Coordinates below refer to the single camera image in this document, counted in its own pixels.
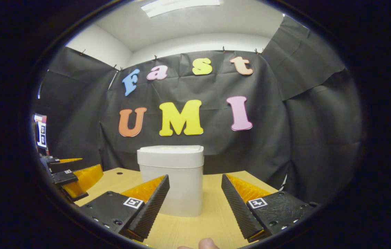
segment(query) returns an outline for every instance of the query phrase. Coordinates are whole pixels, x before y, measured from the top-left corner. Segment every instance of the white lid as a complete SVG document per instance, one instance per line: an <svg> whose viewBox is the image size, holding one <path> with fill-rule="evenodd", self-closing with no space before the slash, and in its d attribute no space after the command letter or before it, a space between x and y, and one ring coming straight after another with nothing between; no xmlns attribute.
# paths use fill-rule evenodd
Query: white lid
<svg viewBox="0 0 391 249"><path fill-rule="evenodd" d="M203 146L156 145L137 150L137 163L152 167L194 168L203 165Z"/></svg>

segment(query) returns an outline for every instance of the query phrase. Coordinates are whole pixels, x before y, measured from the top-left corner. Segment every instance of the human hand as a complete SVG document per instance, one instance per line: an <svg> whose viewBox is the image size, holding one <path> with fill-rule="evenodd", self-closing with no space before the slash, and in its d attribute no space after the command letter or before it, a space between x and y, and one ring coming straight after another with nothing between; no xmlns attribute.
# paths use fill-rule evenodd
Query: human hand
<svg viewBox="0 0 391 249"><path fill-rule="evenodd" d="M192 249L186 246L179 246L177 249ZM199 242L199 249L219 249L211 238L204 238Z"/></svg>

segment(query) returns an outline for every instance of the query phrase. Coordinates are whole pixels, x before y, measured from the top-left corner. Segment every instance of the yellow letter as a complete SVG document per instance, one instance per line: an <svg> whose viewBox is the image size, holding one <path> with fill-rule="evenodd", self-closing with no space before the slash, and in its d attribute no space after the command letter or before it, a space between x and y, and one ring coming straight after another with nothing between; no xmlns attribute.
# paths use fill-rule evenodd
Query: yellow letter
<svg viewBox="0 0 391 249"><path fill-rule="evenodd" d="M179 113L177 108L172 102L163 103L159 108L163 112L162 118L162 130L159 131L161 136L172 135L170 125L175 130L177 135L180 135L183 129L183 125L186 122L186 128L183 131L186 135L200 135L203 133L202 127L200 127L199 107L202 105L200 100L190 100L186 102L183 107L182 113Z"/></svg>
<svg viewBox="0 0 391 249"><path fill-rule="evenodd" d="M195 75L211 73L212 66L210 64L211 64L211 60L208 58L195 59L192 62L192 65L194 66L194 68L192 69L192 72Z"/></svg>

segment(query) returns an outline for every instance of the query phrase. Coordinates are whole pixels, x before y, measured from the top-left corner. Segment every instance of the pink letter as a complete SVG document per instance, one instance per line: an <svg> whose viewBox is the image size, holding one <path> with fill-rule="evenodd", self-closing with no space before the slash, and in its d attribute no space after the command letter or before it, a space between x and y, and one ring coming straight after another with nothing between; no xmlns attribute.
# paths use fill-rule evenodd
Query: pink letter
<svg viewBox="0 0 391 249"><path fill-rule="evenodd" d="M246 116L245 101L246 97L244 96L234 96L226 99L226 102L231 104L232 117L234 118L234 123L231 126L233 131L243 131L252 128L252 123L248 121Z"/></svg>
<svg viewBox="0 0 391 249"><path fill-rule="evenodd" d="M162 80L167 77L166 71L168 70L167 66L155 66L151 69L151 73L149 73L146 78L148 80Z"/></svg>

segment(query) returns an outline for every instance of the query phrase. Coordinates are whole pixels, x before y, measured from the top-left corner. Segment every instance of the ceiling light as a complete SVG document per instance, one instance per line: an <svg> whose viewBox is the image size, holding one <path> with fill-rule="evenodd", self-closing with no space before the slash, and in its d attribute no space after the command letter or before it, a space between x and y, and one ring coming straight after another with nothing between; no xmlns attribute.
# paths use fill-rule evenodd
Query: ceiling light
<svg viewBox="0 0 391 249"><path fill-rule="evenodd" d="M148 17L157 16L173 10L197 7L197 6L220 6L219 0L157 0L142 6Z"/></svg>

